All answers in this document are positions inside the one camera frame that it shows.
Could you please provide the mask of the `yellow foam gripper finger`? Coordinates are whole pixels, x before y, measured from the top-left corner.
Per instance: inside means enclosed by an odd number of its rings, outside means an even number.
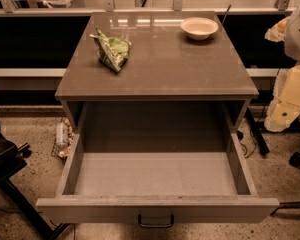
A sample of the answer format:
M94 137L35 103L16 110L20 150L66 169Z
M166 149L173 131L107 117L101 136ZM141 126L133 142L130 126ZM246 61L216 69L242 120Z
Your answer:
M299 115L300 64L288 71L279 71L264 126L268 131L281 132L289 128Z
M274 26L267 30L265 39L272 42L281 42L286 40L286 30L289 22L289 17L277 22Z

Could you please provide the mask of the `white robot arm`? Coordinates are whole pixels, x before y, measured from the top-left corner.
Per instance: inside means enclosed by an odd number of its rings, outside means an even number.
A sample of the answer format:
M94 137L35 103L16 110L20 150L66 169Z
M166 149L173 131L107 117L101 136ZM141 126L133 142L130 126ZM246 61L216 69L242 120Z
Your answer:
M281 132L300 115L300 5L269 29L265 38L283 41L285 54L296 61L287 72L278 73L264 122L267 130Z

